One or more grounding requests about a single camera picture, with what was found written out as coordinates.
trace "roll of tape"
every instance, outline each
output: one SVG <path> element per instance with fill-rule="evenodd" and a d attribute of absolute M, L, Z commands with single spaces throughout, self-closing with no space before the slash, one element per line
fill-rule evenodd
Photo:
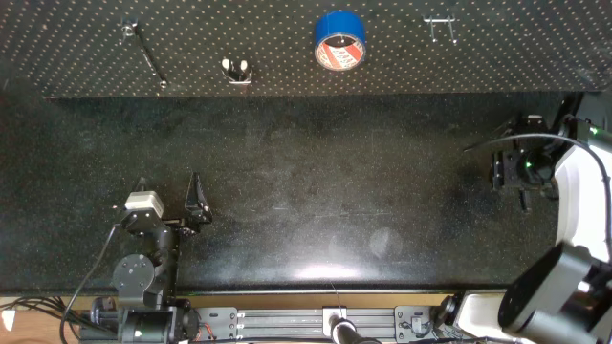
<path fill-rule="evenodd" d="M 322 17 L 315 26 L 315 56 L 332 71 L 348 71 L 365 58 L 365 30 L 351 12 L 337 11 Z"/>

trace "black table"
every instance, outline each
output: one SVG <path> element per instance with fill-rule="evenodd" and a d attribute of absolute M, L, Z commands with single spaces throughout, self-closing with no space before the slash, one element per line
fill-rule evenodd
<path fill-rule="evenodd" d="M 201 173 L 214 222 L 183 241 L 181 293 L 500 288 L 554 244 L 556 203 L 488 182 L 518 113 L 562 94 L 106 98 L 1 94 L 0 293 L 69 293 L 144 176 L 180 216 Z M 83 291 L 113 292 L 120 232 Z"/>

